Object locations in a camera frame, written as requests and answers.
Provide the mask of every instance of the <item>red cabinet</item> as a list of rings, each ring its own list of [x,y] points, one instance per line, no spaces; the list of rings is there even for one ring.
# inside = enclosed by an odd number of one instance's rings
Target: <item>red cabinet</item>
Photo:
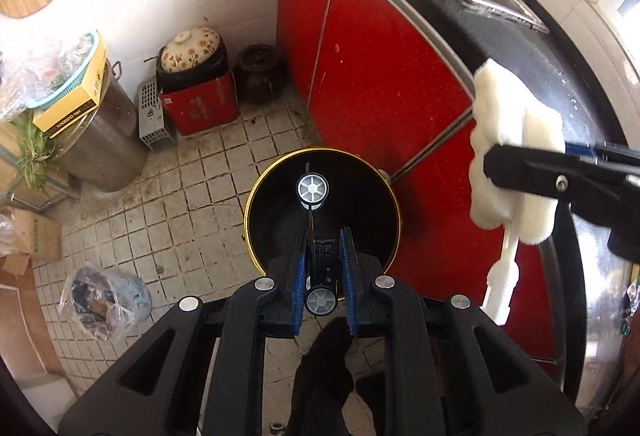
[[[278,46],[284,52],[289,73],[303,102],[311,88],[328,1],[278,1]]]
[[[469,217],[470,124],[403,176],[394,190],[402,238],[390,273],[421,294],[463,293],[482,304],[486,274],[500,257],[502,229],[485,231]],[[529,355],[554,358],[551,307],[537,247],[520,244],[520,279],[505,330]]]
[[[470,103],[388,0],[331,0],[309,106],[325,145],[393,174]]]

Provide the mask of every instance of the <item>screw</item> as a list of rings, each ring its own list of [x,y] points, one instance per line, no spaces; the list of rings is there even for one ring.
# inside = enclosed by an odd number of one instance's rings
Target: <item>screw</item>
[[[180,309],[182,311],[193,311],[198,307],[197,297],[185,297],[180,301]]]
[[[556,189],[560,192],[564,192],[569,188],[569,181],[564,174],[561,174],[556,178]]]
[[[456,294],[451,298],[451,305],[453,308],[464,310],[471,306],[471,301],[469,301],[469,298],[466,295]]]
[[[635,187],[640,187],[640,178],[638,178],[637,176],[635,176],[633,174],[627,174],[626,175],[626,182],[629,185],[634,185]]]
[[[276,284],[271,277],[261,277],[255,282],[254,286],[258,290],[267,291],[276,286]]]
[[[379,275],[375,283],[378,288],[393,288],[396,285],[396,280],[390,275]]]

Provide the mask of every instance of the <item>pot lid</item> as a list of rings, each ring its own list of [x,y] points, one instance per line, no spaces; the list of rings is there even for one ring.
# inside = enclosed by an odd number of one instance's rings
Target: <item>pot lid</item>
[[[208,26],[177,34],[162,51],[160,66],[166,72],[190,70],[206,61],[220,46],[220,35]]]
[[[280,53],[268,44],[248,46],[238,55],[239,67],[247,72],[260,73],[270,70],[280,60]]]

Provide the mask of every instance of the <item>small white wheel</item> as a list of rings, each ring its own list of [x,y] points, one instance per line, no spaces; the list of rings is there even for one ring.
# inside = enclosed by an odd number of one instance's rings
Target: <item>small white wheel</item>
[[[329,184],[321,174],[310,172],[298,180],[296,186],[300,203],[305,209],[316,210],[322,206],[322,202],[329,193]]]

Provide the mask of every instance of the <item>yellow box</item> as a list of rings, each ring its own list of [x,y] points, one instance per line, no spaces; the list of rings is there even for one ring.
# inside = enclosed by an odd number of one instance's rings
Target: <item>yellow box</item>
[[[98,46],[86,67],[82,82],[48,109],[33,114],[33,123],[40,131],[53,138],[71,124],[80,120],[100,104],[100,89],[107,62],[107,48],[98,34]]]

